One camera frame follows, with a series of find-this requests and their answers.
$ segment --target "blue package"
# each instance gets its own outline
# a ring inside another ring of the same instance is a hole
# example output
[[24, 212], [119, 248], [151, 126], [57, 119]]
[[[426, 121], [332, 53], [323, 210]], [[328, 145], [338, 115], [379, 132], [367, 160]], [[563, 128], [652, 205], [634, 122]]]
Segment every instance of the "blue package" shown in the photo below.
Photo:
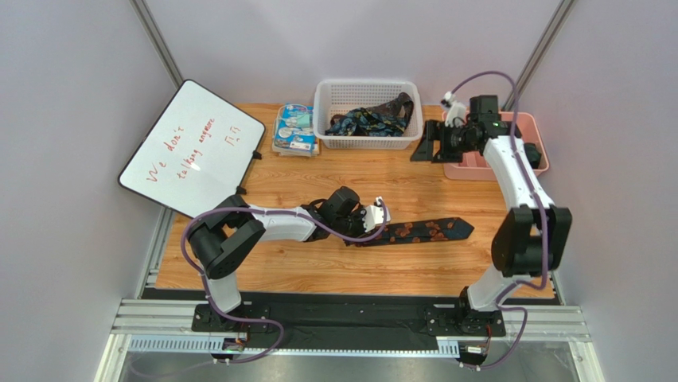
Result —
[[318, 144], [313, 133], [313, 107], [287, 104], [275, 131], [274, 145], [311, 155]]

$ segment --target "plastic basket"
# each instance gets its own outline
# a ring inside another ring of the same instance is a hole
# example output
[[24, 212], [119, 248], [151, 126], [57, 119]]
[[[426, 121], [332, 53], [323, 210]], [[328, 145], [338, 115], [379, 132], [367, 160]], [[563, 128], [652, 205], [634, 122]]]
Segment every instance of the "plastic basket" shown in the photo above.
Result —
[[[333, 115], [358, 107], [386, 103], [406, 92], [415, 102], [410, 124], [402, 137], [342, 137], [325, 135]], [[423, 132], [422, 104], [412, 82], [394, 80], [324, 80], [315, 91], [313, 130], [328, 149], [403, 150], [419, 141]]]
[[[502, 111], [502, 121], [511, 121], [513, 113], [511, 111]], [[539, 167], [534, 169], [538, 177], [548, 170], [548, 156], [541, 141], [539, 129], [537, 128], [535, 118], [529, 113], [518, 113], [517, 126], [523, 135], [523, 142], [534, 143], [537, 150], [542, 154]], [[487, 164], [487, 161], [478, 152], [464, 154], [464, 160], [461, 163], [446, 163], [442, 165], [445, 176], [449, 179], [466, 179], [472, 181], [496, 181], [497, 177]]]

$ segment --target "white laundry basket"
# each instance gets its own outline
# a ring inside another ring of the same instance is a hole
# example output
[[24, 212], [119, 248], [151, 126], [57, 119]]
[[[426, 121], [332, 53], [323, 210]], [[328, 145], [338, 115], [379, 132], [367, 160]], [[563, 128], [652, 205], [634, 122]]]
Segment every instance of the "white laundry basket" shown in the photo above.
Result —
[[[329, 121], [358, 107], [371, 107], [406, 92], [415, 103], [410, 124], [402, 137], [344, 137], [325, 135]], [[324, 80], [315, 91], [313, 130], [328, 149], [402, 150], [422, 138], [422, 103], [412, 82], [394, 80]]]

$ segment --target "whiteboard frame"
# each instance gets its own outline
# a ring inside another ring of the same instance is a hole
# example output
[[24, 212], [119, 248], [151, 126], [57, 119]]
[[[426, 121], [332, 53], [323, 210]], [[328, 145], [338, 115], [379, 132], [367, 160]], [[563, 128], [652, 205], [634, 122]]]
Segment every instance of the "whiteboard frame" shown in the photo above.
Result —
[[163, 207], [166, 207], [166, 208], [168, 208], [168, 209], [171, 209], [171, 210], [174, 211], [174, 212], [180, 213], [181, 215], [184, 215], [184, 216], [187, 216], [187, 217], [190, 217], [190, 218], [194, 218], [195, 216], [190, 216], [190, 215], [189, 215], [188, 213], [186, 213], [186, 212], [182, 212], [182, 211], [179, 211], [178, 209], [174, 209], [174, 208], [172, 208], [172, 207], [169, 206], [169, 205], [166, 205], [166, 204], [164, 204], [164, 203], [161, 203], [160, 201], [155, 200], [155, 199], [152, 198], [152, 197], [149, 197], [148, 195], [145, 195], [145, 194], [140, 193], [139, 191], [137, 191], [137, 190], [135, 190], [135, 189], [131, 189], [131, 188], [125, 186], [125, 185], [121, 182], [121, 180], [120, 180], [120, 178], [123, 176], [123, 174], [125, 173], [125, 170], [127, 170], [127, 167], [131, 164], [131, 162], [132, 162], [132, 160], [134, 159], [134, 157], [136, 156], [136, 154], [139, 152], [139, 150], [141, 150], [141, 148], [143, 147], [144, 143], [146, 143], [146, 140], [148, 139], [148, 136], [150, 135], [150, 133], [153, 132], [153, 129], [158, 125], [158, 122], [160, 121], [160, 119], [162, 118], [162, 116], [163, 116], [163, 115], [165, 114], [165, 112], [167, 111], [167, 108], [170, 107], [170, 105], [172, 104], [172, 102], [174, 101], [174, 99], [177, 97], [177, 94], [179, 94], [179, 92], [181, 91], [181, 89], [183, 88], [183, 86], [184, 86], [187, 82], [193, 82], [194, 84], [200, 86], [201, 88], [203, 88], [203, 89], [206, 90], [207, 92], [212, 93], [212, 94], [213, 94], [215, 97], [217, 97], [218, 99], [221, 99], [221, 100], [224, 101], [225, 103], [228, 103], [229, 105], [233, 106], [236, 110], [238, 110], [238, 111], [244, 113], [245, 115], [247, 115], [247, 116], [249, 116], [250, 118], [254, 119], [256, 122], [261, 123], [261, 125], [263, 126], [263, 132], [262, 132], [262, 134], [261, 134], [261, 137], [259, 137], [259, 141], [258, 141], [257, 144], [256, 144], [255, 150], [252, 152], [252, 156], [251, 156], [251, 158], [250, 158], [250, 162], [247, 164], [247, 168], [245, 169], [245, 172], [243, 173], [243, 177], [240, 179], [240, 182], [238, 182], [238, 185], [236, 186], [236, 194], [247, 195], [247, 190], [243, 187], [243, 183], [244, 183], [244, 180], [245, 180], [245, 178], [247, 177], [247, 175], [250, 173], [250, 170], [251, 170], [251, 168], [252, 168], [252, 163], [253, 163], [253, 161], [256, 159], [255, 153], [259, 154], [259, 156], [260, 156], [260, 159], [259, 159], [259, 160], [262, 160], [262, 159], [263, 159], [263, 156], [262, 156], [261, 152], [259, 151], [259, 148], [261, 147], [261, 142], [263, 141], [264, 135], [266, 135], [266, 133], [267, 133], [267, 128], [266, 128], [266, 123], [263, 123], [263, 122], [259, 121], [257, 118], [255, 118], [255, 117], [249, 115], [248, 113], [246, 113], [245, 111], [243, 111], [241, 108], [237, 107], [235, 104], [233, 104], [233, 103], [231, 103], [231, 102], [228, 102], [226, 99], [224, 99], [224, 98], [221, 97], [220, 95], [216, 94], [215, 92], [213, 92], [213, 91], [207, 89], [206, 87], [204, 87], [202, 84], [198, 83], [197, 81], [191, 80], [191, 79], [185, 79], [184, 82], [181, 83], [181, 86], [179, 86], [179, 88], [178, 88], [177, 91], [174, 93], [174, 95], [172, 95], [172, 99], [167, 103], [167, 105], [165, 105], [165, 108], [162, 109], [162, 112], [160, 113], [160, 115], [155, 119], [155, 121], [154, 121], [153, 124], [151, 125], [151, 127], [150, 127], [150, 129], [148, 130], [148, 132], [146, 133], [146, 135], [144, 135], [144, 137], [143, 137], [141, 143], [139, 143], [139, 145], [137, 146], [137, 148], [134, 150], [134, 153], [133, 153], [133, 154], [130, 156], [130, 158], [127, 160], [127, 163], [126, 163], [125, 166], [123, 167], [122, 171], [120, 171], [120, 175], [118, 175], [118, 184], [120, 185], [120, 187], [122, 187], [122, 188], [124, 188], [124, 189], [126, 189], [126, 190], [128, 190], [128, 191], [131, 191], [132, 193], [136, 193], [137, 195], [139, 195], [139, 196], [141, 196], [141, 197], [144, 197], [144, 198], [148, 199], [149, 201], [153, 201], [153, 202], [155, 202], [155, 203], [158, 203], [159, 205], [161, 205], [161, 206], [163, 206]]

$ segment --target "stack of packages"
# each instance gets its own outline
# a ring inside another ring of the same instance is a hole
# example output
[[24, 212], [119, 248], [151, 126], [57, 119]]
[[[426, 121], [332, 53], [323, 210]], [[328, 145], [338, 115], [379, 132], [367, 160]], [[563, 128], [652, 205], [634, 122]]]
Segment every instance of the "stack of packages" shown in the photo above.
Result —
[[288, 103], [278, 111], [273, 135], [273, 151], [280, 155], [314, 157], [320, 154], [313, 133], [313, 107]]

